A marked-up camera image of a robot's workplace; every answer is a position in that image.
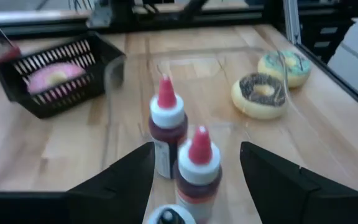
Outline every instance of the red squeeze bottle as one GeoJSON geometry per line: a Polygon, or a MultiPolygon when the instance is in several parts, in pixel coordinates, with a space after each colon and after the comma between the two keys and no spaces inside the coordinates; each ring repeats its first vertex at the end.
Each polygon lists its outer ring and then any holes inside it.
{"type": "Polygon", "coordinates": [[[174,165],[177,204],[187,209],[197,223],[211,218],[215,196],[222,180],[221,155],[206,127],[197,127],[193,139],[179,149],[174,165]]]}
{"type": "Polygon", "coordinates": [[[175,94],[171,79],[163,75],[158,95],[150,101],[149,129],[155,145],[155,168],[173,179],[172,167],[178,146],[186,139],[188,119],[182,98],[175,94]]]}

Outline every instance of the wooden table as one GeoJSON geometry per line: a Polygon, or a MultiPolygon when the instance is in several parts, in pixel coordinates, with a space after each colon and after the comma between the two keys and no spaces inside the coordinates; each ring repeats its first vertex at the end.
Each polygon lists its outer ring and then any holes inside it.
{"type": "MultiPolygon", "coordinates": [[[[198,54],[195,58],[153,58],[186,49],[262,47],[297,49],[270,26],[238,26],[107,35],[134,58],[126,80],[112,94],[113,122],[107,127],[106,98],[84,103],[48,120],[38,120],[7,101],[0,86],[0,190],[66,190],[97,174],[106,128],[112,128],[106,164],[147,140],[149,100],[161,72],[173,78],[191,124],[211,127],[223,155],[223,182],[212,223],[261,223],[239,163],[239,144],[252,141],[325,177],[358,190],[358,103],[318,67],[306,84],[291,92],[285,116],[257,121],[240,114],[230,100],[231,85],[254,72],[261,53],[198,54]]],[[[63,41],[17,42],[31,52],[63,41]]],[[[174,203],[173,182],[156,176],[147,214],[174,203]]]]}

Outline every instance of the black basket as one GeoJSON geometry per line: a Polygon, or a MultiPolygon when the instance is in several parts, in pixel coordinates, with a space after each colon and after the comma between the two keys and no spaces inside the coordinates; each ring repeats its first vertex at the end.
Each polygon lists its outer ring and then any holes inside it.
{"type": "MultiPolygon", "coordinates": [[[[90,32],[65,44],[0,64],[0,81],[9,101],[16,101],[38,118],[49,118],[104,93],[104,69],[113,59],[124,55],[97,33],[90,32]],[[41,93],[27,91],[29,77],[52,63],[68,62],[86,73],[41,93]]],[[[122,83],[124,65],[113,71],[122,83]]]]}

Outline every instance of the red nozzle cap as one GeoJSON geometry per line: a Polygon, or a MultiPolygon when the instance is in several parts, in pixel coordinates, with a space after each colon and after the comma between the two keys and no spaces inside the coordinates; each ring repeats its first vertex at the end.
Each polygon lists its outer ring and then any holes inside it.
{"type": "Polygon", "coordinates": [[[171,79],[167,75],[163,75],[160,80],[157,104],[161,108],[173,108],[177,104],[171,79]]]}
{"type": "Polygon", "coordinates": [[[211,140],[208,130],[204,126],[197,128],[189,149],[190,160],[197,165],[204,165],[212,159],[211,140]]]}

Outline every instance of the donut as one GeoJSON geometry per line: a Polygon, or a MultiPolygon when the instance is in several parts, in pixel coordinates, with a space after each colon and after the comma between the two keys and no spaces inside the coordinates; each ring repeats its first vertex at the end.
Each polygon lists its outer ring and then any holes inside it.
{"type": "Polygon", "coordinates": [[[259,60],[258,72],[284,81],[284,67],[280,60],[280,54],[284,56],[287,66],[288,87],[294,88],[303,85],[310,76],[310,61],[289,50],[270,52],[264,55],[259,60]]]}
{"type": "Polygon", "coordinates": [[[85,73],[83,68],[71,63],[51,64],[30,76],[27,90],[30,94],[40,93],[83,73],[85,73]]]}
{"type": "Polygon", "coordinates": [[[231,98],[236,108],[251,118],[276,118],[287,108],[283,83],[263,73],[252,73],[236,81],[231,98]]]}

